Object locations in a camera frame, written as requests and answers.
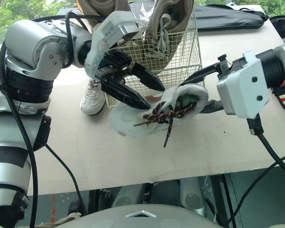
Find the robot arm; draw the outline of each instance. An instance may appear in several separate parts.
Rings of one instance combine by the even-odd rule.
[[[256,56],[252,51],[245,52],[231,67],[228,67],[226,55],[218,59],[218,63],[194,73],[182,83],[197,83],[218,72],[217,89],[221,101],[209,101],[202,113],[224,109],[228,115],[254,119],[269,101],[268,88],[276,88],[279,95],[285,94],[285,87],[280,88],[285,80],[285,44]]]
[[[75,23],[70,23],[70,28],[74,49],[72,64],[76,67],[86,64],[87,69],[91,69],[88,72],[92,72],[90,77],[94,77],[95,70],[90,66],[95,66],[114,44],[127,41],[138,31],[131,13],[116,11],[93,34],[91,49],[92,35]],[[67,38],[62,19],[18,21],[6,34],[5,86],[9,88],[34,151],[48,139],[51,119],[45,113],[53,82],[69,60]],[[94,62],[85,61],[87,55]],[[0,227],[12,228],[24,218],[24,209],[29,203],[30,168],[26,144],[5,94],[0,91]]]

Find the tree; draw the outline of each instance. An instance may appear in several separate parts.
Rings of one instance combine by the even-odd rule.
[[[270,16],[285,15],[285,0],[234,0],[237,5],[261,5],[264,12]]]
[[[34,19],[56,15],[62,8],[76,5],[76,0],[2,0],[0,4],[0,43],[3,41],[9,25],[18,20]]]

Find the white table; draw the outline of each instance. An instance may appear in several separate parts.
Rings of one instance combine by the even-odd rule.
[[[283,42],[268,20],[255,30],[199,33],[203,65],[227,54],[230,61],[242,52],[260,53]],[[264,168],[273,163],[245,119],[224,111],[199,114],[172,130],[141,139],[122,137],[109,125],[109,110],[87,116],[79,102],[88,78],[83,69],[63,69],[55,81],[47,115],[52,117],[48,144],[70,167],[80,190],[171,180]],[[210,99],[219,99],[215,74],[206,79]],[[271,95],[260,113],[265,136],[279,156],[285,155],[285,111]],[[64,168],[45,149],[36,152],[39,193],[75,191]]]

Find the black cable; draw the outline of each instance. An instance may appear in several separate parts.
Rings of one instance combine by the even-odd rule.
[[[276,163],[279,164],[279,166],[285,171],[285,163],[281,160],[281,158],[276,154],[276,152],[272,149],[269,142],[265,138],[263,134],[258,135],[258,138],[262,142],[262,144],[265,146],[268,153],[271,155],[271,157],[276,161]]]
[[[103,16],[96,16],[96,15],[77,15],[77,16],[81,19],[94,19],[94,20],[104,20],[105,19],[105,17]],[[32,21],[42,22],[46,20],[57,20],[57,19],[64,19],[64,18],[65,18],[65,15],[54,15],[54,16],[36,18],[36,19],[33,19]]]
[[[65,16],[66,19],[66,35],[67,35],[67,47],[68,47],[68,61],[67,64],[63,66],[63,68],[67,68],[72,65],[74,60],[74,46],[73,46],[73,37],[71,34],[71,27],[70,27],[70,17],[76,15],[73,12],[68,12]]]
[[[231,198],[230,198],[230,194],[229,194],[229,189],[227,186],[227,181],[226,181],[225,175],[222,175],[222,177],[223,177],[223,184],[224,184],[224,189],[225,189],[225,194],[226,194],[226,198],[227,198],[227,202],[228,202],[230,215],[232,215],[233,214],[233,208],[232,208]],[[235,217],[233,217],[231,221],[232,221],[232,227],[236,228],[237,224],[235,221]]]
[[[68,166],[61,160],[61,158],[59,158],[59,156],[52,150],[52,148],[50,148],[49,145],[46,144],[46,148],[51,152],[51,154],[62,164],[62,166],[66,169],[66,171],[70,174],[73,182],[74,182],[74,185],[75,185],[75,189],[76,189],[76,193],[77,193],[77,196],[78,196],[78,199],[79,199],[79,202],[81,204],[81,207],[82,207],[82,210],[84,212],[83,215],[87,215],[87,212],[86,212],[86,207],[84,205],[84,202],[81,198],[81,194],[80,194],[80,191],[79,191],[79,187],[77,185],[77,181],[74,177],[74,175],[72,174],[71,170],[68,168]]]
[[[237,208],[235,209],[234,213],[232,214],[232,216],[227,220],[226,225],[228,225],[234,218],[235,216],[238,214],[239,209],[241,208],[245,198],[247,197],[247,195],[251,192],[251,190],[255,187],[255,185],[273,168],[277,165],[278,163],[275,162],[272,165],[270,165],[261,175],[259,175],[258,178],[255,179],[255,181],[249,186],[249,188],[245,191],[245,193],[243,194],[241,200],[238,203]]]
[[[37,213],[37,203],[38,203],[37,165],[36,165],[34,151],[33,151],[32,145],[31,145],[29,137],[28,137],[28,133],[25,130],[25,127],[24,127],[23,122],[20,118],[20,115],[19,115],[19,113],[15,107],[13,99],[10,96],[8,84],[6,84],[6,80],[5,80],[6,79],[5,78],[5,55],[6,55],[6,45],[5,45],[5,42],[3,42],[2,46],[1,46],[1,50],[0,50],[0,79],[1,79],[1,83],[4,86],[7,86],[6,88],[3,88],[3,92],[6,96],[6,99],[9,103],[10,110],[15,117],[16,123],[20,129],[23,140],[24,140],[25,145],[28,149],[28,155],[29,155],[31,168],[32,168],[32,179],[33,179],[33,203],[32,203],[32,213],[31,213],[31,217],[30,217],[29,227],[34,228],[35,227],[35,221],[36,221],[36,213]]]

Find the wire basket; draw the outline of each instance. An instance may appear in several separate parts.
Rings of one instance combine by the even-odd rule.
[[[140,1],[140,4],[137,3],[138,2],[130,4],[131,10],[136,17],[137,15],[140,15],[140,19],[142,19],[141,15],[145,16],[143,18],[144,21],[140,20],[138,21],[138,24],[139,22],[147,24],[151,13],[150,11],[146,12],[144,10],[151,9],[154,5],[154,1],[144,0]],[[168,33],[168,35],[171,54],[166,55],[163,58],[152,57],[152,50],[150,50],[150,47],[152,47],[154,40],[146,34],[131,39],[120,48],[123,52],[132,57],[133,60],[130,67],[132,67],[135,62],[143,65],[159,77],[166,89],[178,86],[191,74],[202,68],[194,9],[188,22],[187,29],[184,32]],[[142,96],[146,97],[160,93],[159,91],[149,89],[139,81],[139,78],[136,76],[127,76],[125,78],[125,84]],[[109,108],[119,105],[120,103],[110,95],[105,94],[105,98]]]

